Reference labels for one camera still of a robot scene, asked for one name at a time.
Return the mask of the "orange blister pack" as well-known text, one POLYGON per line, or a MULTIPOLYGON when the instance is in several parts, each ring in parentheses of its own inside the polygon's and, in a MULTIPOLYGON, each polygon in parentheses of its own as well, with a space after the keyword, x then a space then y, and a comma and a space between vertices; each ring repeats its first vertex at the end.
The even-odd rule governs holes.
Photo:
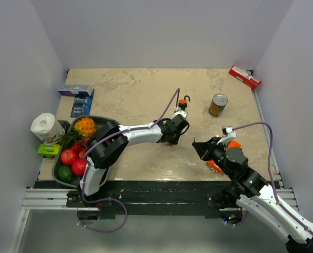
MULTIPOLYGON (((230 148, 240 148, 240 147, 241 147, 241 144, 239 142, 231 141, 228 144, 227 149, 230 149, 230 148)), ((213 172, 224 174, 224 172, 215 164, 215 162, 213 160, 207 161, 206 165, 209 166, 213 172)))

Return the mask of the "blue white box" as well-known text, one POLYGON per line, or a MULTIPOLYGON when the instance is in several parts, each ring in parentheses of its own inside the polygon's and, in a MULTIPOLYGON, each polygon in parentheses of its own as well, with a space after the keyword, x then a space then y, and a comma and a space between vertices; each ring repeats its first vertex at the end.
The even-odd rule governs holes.
POLYGON ((65 96, 90 96, 93 89, 89 85, 64 84, 58 88, 58 93, 65 96))

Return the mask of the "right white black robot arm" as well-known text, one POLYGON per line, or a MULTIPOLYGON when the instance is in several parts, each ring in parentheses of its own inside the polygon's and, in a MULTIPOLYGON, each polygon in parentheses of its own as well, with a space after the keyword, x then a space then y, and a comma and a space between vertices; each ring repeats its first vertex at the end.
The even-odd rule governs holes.
POLYGON ((288 252, 313 252, 313 223, 278 196, 275 188, 248 165, 241 148, 226 148, 217 137, 192 143, 203 161, 213 161, 231 180, 212 199, 224 209, 243 208, 286 241, 288 252))

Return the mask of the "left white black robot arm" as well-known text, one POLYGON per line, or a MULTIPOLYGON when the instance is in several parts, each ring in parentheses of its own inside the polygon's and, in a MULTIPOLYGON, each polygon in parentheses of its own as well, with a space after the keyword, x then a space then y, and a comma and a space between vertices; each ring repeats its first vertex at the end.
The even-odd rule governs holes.
POLYGON ((97 192, 108 178, 111 166, 116 163, 124 149, 144 143, 168 143, 177 145, 180 136, 189 128, 185 116, 156 120, 145 125, 124 126, 110 120, 104 124, 87 143, 84 175, 80 181, 78 200, 86 207, 97 201, 97 192))

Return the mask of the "paper towel roll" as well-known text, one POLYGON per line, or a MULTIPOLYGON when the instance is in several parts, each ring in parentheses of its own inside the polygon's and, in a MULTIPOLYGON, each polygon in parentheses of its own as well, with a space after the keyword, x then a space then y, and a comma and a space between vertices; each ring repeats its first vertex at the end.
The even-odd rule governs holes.
POLYGON ((51 113, 42 113, 36 117, 30 131, 34 133, 45 145, 58 144, 65 133, 64 128, 51 113))

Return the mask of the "red cardboard box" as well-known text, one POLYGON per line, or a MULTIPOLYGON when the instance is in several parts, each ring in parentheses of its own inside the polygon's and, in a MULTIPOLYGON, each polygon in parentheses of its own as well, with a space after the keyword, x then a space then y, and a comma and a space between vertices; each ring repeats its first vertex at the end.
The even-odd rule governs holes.
POLYGON ((255 78, 251 73, 248 73, 247 71, 235 65, 233 65, 230 68, 229 74, 253 90, 256 89, 262 83, 259 79, 255 78))

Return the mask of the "green lime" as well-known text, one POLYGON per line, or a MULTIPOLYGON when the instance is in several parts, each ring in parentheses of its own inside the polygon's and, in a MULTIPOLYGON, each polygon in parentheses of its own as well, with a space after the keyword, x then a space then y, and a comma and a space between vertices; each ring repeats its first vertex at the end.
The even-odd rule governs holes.
POLYGON ((70 166, 62 165, 57 170, 58 179, 63 182, 70 182, 73 179, 73 172, 70 166))

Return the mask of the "orange flower pineapple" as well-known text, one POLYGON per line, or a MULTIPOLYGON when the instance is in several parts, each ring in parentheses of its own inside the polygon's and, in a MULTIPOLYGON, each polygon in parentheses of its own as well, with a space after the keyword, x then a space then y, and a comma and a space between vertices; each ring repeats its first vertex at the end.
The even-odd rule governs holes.
POLYGON ((96 133, 97 126, 93 119, 82 117, 70 130, 60 135, 60 145, 64 148, 74 145, 75 142, 90 138, 96 133))

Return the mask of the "green box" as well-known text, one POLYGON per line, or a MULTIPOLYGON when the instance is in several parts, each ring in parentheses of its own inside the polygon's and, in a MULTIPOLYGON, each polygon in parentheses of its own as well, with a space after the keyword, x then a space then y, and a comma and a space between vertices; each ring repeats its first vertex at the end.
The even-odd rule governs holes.
POLYGON ((46 144, 40 144, 37 153, 41 155, 43 158, 54 158, 58 155, 58 152, 60 150, 59 144, 54 145, 46 145, 46 144))

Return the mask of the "tin can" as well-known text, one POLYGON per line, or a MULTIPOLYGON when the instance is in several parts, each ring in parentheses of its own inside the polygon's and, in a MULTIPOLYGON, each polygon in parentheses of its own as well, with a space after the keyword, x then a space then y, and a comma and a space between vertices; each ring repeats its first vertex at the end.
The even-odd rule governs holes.
POLYGON ((209 114, 214 117, 219 117, 224 111, 227 103, 228 99, 225 95, 215 94, 208 109, 209 114))

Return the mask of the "aluminium rail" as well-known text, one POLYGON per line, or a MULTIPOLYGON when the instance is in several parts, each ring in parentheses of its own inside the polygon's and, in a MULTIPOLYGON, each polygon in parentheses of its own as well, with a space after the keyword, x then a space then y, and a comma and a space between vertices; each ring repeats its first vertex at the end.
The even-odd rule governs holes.
MULTIPOLYGON (((96 210, 95 207, 67 205, 69 189, 26 189, 21 209, 27 210, 96 210)), ((292 189, 277 189, 277 194, 294 210, 299 211, 292 189)))

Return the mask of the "blue blister pack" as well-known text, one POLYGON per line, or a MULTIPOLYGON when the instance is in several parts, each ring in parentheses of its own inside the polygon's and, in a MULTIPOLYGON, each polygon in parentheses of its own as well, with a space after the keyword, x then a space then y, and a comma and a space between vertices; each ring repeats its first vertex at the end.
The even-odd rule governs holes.
POLYGON ((71 118, 90 115, 94 91, 93 89, 90 96, 75 97, 70 114, 71 118))

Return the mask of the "red apple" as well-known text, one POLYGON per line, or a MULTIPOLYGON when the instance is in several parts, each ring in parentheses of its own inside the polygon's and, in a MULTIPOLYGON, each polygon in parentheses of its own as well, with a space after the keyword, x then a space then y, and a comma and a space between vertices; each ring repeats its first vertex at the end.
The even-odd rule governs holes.
POLYGON ((72 164, 71 166, 72 172, 76 176, 81 177, 85 172, 86 166, 87 166, 87 162, 83 160, 82 158, 79 158, 75 160, 74 163, 72 164))
POLYGON ((79 155, 71 148, 63 150, 60 156, 61 162, 67 166, 71 166, 78 158, 79 155))

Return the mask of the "grey fruit tray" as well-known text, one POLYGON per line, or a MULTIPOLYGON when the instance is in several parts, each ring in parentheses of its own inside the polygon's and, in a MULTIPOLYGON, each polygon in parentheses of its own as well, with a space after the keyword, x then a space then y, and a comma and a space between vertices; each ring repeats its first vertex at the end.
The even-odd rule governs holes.
MULTIPOLYGON (((112 119, 109 119, 109 118, 106 118, 106 117, 102 117, 102 116, 93 116, 93 115, 80 116, 80 117, 78 117, 78 118, 76 118, 76 119, 74 119, 74 120, 72 121, 72 123, 70 124, 70 127, 67 129, 67 132, 68 132, 68 131, 71 131, 71 130, 73 129, 73 127, 75 126, 75 124, 76 124, 79 120, 81 120, 81 119, 83 119, 83 118, 91 118, 91 119, 95 122, 95 124, 96 124, 96 129, 97 129, 97 130, 98 130, 99 128, 101 128, 104 124, 106 124, 107 121, 112 120, 112 119)), ((71 180, 65 182, 65 181, 62 181, 61 178, 60 178, 59 175, 58 175, 58 170, 59 170, 59 168, 64 165, 64 164, 62 163, 62 161, 61 161, 61 154, 62 154, 62 152, 63 152, 65 149, 71 148, 72 146, 73 146, 73 143, 71 143, 71 145, 66 146, 66 147, 63 147, 63 146, 60 147, 59 152, 58 152, 58 154, 57 154, 57 156, 56 156, 55 163, 54 163, 54 165, 53 165, 52 177, 53 177, 53 179, 54 179, 57 183, 59 183, 59 184, 65 186, 65 187, 76 188, 76 185, 77 185, 77 184, 79 183, 79 181, 80 181, 80 177, 78 177, 78 176, 76 176, 75 174, 73 174, 72 177, 71 177, 71 180)))

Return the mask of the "orange black padlock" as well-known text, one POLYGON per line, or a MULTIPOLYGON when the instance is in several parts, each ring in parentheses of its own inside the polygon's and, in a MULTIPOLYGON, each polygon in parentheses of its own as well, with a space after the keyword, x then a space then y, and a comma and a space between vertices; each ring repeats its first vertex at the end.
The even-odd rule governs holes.
POLYGON ((188 102, 191 101, 191 98, 188 95, 185 95, 183 99, 179 99, 178 101, 178 107, 181 110, 185 110, 188 106, 188 102))

